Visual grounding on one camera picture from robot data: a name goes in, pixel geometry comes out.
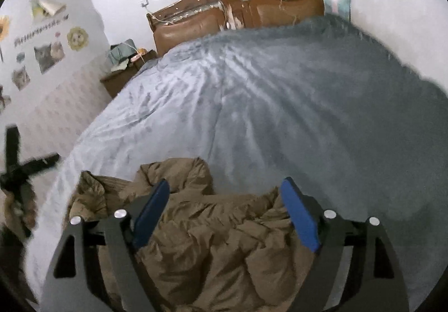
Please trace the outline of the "brown puffy jacket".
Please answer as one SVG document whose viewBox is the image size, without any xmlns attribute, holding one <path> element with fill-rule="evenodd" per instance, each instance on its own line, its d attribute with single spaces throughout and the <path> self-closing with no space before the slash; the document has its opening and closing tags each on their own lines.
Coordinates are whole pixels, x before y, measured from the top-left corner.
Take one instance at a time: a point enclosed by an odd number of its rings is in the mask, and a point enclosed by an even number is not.
<svg viewBox="0 0 448 312">
<path fill-rule="evenodd" d="M 136 255 L 144 288 L 164 311 L 286 311 L 314 262 L 273 188 L 216 194 L 207 163 L 171 158 L 142 165 L 133 181 L 80 174 L 66 218 L 111 216 L 166 180 L 169 202 Z"/>
</svg>

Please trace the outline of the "small cat photo sticker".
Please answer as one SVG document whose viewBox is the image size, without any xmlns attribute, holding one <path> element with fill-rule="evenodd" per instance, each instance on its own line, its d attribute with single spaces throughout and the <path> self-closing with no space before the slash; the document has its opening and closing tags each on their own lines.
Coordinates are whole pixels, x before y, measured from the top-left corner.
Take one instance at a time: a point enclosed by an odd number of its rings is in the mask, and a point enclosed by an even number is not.
<svg viewBox="0 0 448 312">
<path fill-rule="evenodd" d="M 14 70 L 11 75 L 11 80 L 18 90 L 24 89 L 30 83 L 30 77 L 27 73 L 26 67 Z"/>
</svg>

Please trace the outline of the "dark wooden nightstand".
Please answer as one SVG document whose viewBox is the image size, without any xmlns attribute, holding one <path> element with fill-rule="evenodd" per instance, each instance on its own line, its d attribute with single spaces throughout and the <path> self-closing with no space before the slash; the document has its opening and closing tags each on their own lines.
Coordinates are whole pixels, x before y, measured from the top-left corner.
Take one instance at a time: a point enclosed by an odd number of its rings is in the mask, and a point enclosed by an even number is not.
<svg viewBox="0 0 448 312">
<path fill-rule="evenodd" d="M 157 52 L 150 50 L 142 56 L 137 56 L 133 62 L 129 60 L 125 68 L 111 71 L 110 74 L 102 77 L 99 81 L 101 85 L 105 87 L 106 92 L 110 95 L 110 97 L 115 98 L 146 62 L 156 58 Z"/>
</svg>

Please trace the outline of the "green cloth pile on nightstand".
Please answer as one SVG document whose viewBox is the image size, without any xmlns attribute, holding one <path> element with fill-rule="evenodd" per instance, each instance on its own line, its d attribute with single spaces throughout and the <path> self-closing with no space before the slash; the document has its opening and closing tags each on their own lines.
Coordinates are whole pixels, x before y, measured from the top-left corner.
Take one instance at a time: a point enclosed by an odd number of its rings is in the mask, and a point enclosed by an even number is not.
<svg viewBox="0 0 448 312">
<path fill-rule="evenodd" d="M 111 71 L 118 71 L 126 69 L 130 62 L 143 61 L 146 53 L 146 49 L 138 48 L 132 39 L 128 39 L 111 46 L 106 58 L 110 63 Z"/>
</svg>

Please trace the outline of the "grey plush bed blanket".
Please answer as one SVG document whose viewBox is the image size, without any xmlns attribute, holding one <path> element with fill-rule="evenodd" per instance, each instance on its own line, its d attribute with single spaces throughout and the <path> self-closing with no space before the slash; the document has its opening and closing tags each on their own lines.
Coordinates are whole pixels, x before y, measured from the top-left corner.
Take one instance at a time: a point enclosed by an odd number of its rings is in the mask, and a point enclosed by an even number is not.
<svg viewBox="0 0 448 312">
<path fill-rule="evenodd" d="M 415 311 L 447 267 L 447 95 L 334 15 L 223 31 L 171 49 L 99 113 L 65 157 L 27 243 L 40 296 L 80 173 L 131 179 L 199 157 L 219 194 L 291 177 L 351 220 L 376 216 Z"/>
</svg>

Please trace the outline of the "pastel plaid pillow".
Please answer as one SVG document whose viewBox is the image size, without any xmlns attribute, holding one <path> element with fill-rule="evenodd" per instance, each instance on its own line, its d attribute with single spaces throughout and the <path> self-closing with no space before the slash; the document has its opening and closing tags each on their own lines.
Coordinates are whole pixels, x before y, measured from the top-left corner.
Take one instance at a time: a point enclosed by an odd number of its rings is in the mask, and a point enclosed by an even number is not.
<svg viewBox="0 0 448 312">
<path fill-rule="evenodd" d="M 337 15 L 348 22 L 352 17 L 352 0 L 323 0 L 324 14 Z"/>
</svg>

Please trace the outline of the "brown wooden headboard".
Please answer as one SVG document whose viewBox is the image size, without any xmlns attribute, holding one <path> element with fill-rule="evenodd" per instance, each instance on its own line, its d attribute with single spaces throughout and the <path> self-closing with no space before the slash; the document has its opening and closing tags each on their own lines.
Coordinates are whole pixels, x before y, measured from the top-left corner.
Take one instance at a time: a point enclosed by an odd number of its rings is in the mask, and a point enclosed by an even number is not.
<svg viewBox="0 0 448 312">
<path fill-rule="evenodd" d="M 296 25 L 322 16 L 323 0 L 179 0 L 146 18 L 159 56 L 220 31 Z"/>
</svg>

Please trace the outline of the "cat photo wall sticker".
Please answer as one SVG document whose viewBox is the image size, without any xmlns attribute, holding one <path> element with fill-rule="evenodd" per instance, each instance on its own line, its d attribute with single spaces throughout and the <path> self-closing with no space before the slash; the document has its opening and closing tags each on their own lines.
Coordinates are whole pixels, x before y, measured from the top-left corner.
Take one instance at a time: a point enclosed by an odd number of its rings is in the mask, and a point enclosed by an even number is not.
<svg viewBox="0 0 448 312">
<path fill-rule="evenodd" d="M 46 73 L 51 67 L 65 58 L 65 51 L 60 41 L 43 46 L 35 46 L 34 54 L 41 74 Z"/>
</svg>

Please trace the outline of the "yellow flower wall sticker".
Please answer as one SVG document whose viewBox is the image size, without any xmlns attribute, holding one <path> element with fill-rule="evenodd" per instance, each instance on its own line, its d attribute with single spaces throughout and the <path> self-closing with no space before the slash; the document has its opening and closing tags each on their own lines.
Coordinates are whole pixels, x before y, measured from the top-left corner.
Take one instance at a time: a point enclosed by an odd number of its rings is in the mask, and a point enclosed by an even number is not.
<svg viewBox="0 0 448 312">
<path fill-rule="evenodd" d="M 67 33 L 67 43 L 74 51 L 80 51 L 89 43 L 88 33 L 81 27 L 73 27 Z"/>
</svg>

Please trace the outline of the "peeling paper wall poster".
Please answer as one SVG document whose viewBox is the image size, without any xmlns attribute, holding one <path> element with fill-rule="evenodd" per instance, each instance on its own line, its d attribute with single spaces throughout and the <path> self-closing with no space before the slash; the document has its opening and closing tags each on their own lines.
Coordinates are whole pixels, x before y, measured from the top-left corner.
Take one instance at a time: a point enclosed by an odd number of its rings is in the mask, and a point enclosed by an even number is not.
<svg viewBox="0 0 448 312">
<path fill-rule="evenodd" d="M 31 12 L 35 21 L 42 21 L 65 11 L 66 5 L 54 0 L 30 0 Z"/>
</svg>

